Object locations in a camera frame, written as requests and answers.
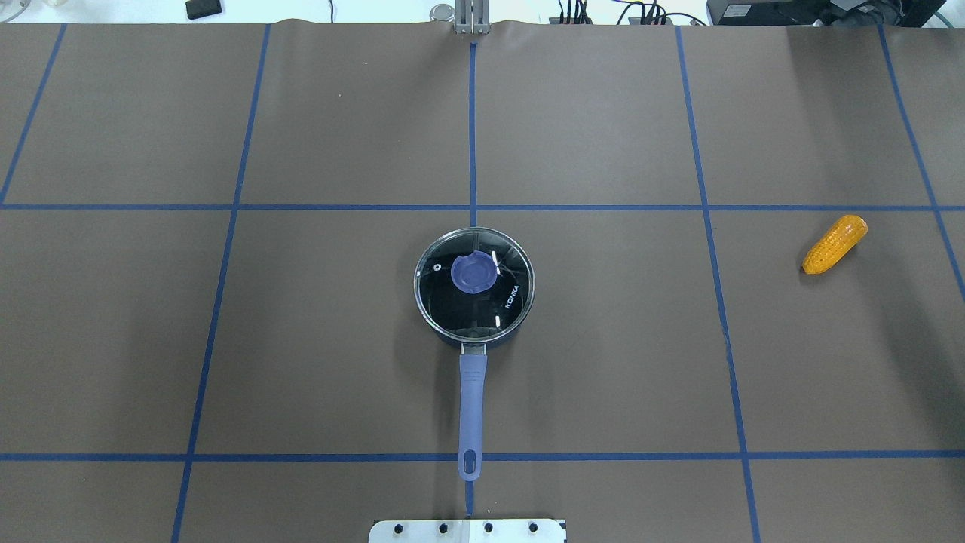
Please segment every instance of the corn cob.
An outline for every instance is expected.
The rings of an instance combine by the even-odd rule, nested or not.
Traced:
[[[839,218],[808,251],[801,269],[807,274],[827,272],[867,233],[868,224],[859,216],[847,214]]]

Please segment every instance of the white bracket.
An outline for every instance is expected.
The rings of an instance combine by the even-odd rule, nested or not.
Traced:
[[[457,34],[489,34],[489,0],[455,0]]]
[[[369,543],[566,543],[566,521],[382,521],[369,531]]]

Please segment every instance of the gray surface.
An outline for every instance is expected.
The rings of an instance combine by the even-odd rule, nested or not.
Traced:
[[[939,204],[965,205],[965,35],[889,32],[901,85],[924,164]]]
[[[261,37],[248,25],[71,26],[7,202],[230,202]]]
[[[244,201],[468,204],[468,42],[444,22],[274,25]]]
[[[35,27],[0,80],[3,171],[57,29]],[[682,32],[712,204],[927,204],[873,29]],[[949,35],[889,31],[939,201],[961,204],[958,113],[929,109],[960,105],[958,74],[908,61],[957,62]],[[230,204],[262,36],[67,29],[0,205],[0,539],[171,540],[231,212],[9,204]],[[274,25],[242,202],[468,204],[468,42],[444,24]],[[477,53],[481,204],[700,202],[668,29],[500,24]],[[839,214],[710,214],[749,450],[898,457],[753,461],[762,541],[950,540],[962,460],[904,449],[965,454],[962,294],[929,211],[862,213],[862,244],[802,276]],[[311,455],[455,450],[456,349],[411,273],[469,215],[238,210],[196,452],[266,456],[195,459],[182,541],[362,541],[376,519],[461,515],[439,456]],[[965,254],[965,213],[944,219]],[[479,223],[527,248],[538,290],[491,353],[486,450],[513,461],[484,465],[477,512],[566,517],[583,541],[750,541],[702,212]],[[520,461],[578,453],[612,454]]]
[[[180,463],[0,463],[0,539],[171,539]]]
[[[874,28],[683,36],[711,204],[928,203]]]
[[[3,51],[0,55],[0,103],[3,103],[3,115],[0,116],[0,176],[7,175],[23,123],[27,120],[46,66],[45,62],[18,62],[16,53],[36,51],[34,54],[39,61],[45,51],[50,54],[56,39],[56,26],[32,28],[12,24],[4,27],[4,32],[0,33],[0,51]]]
[[[0,213],[5,452],[184,452],[227,218]]]
[[[748,446],[965,448],[965,305],[934,216],[862,214],[845,261],[801,274],[838,216],[713,216]]]
[[[965,460],[755,462],[761,538],[805,543],[956,542]]]
[[[481,204],[700,203],[674,31],[633,30],[493,26],[478,53]]]

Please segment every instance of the blue lid knob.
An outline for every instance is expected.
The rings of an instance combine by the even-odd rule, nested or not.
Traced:
[[[482,251],[455,257],[450,275],[455,287],[466,294],[478,294],[496,284],[496,263]]]

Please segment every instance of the sticker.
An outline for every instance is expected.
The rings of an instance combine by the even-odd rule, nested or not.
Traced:
[[[724,10],[724,17],[742,17],[751,10],[750,4],[735,4],[733,6],[727,6]]]

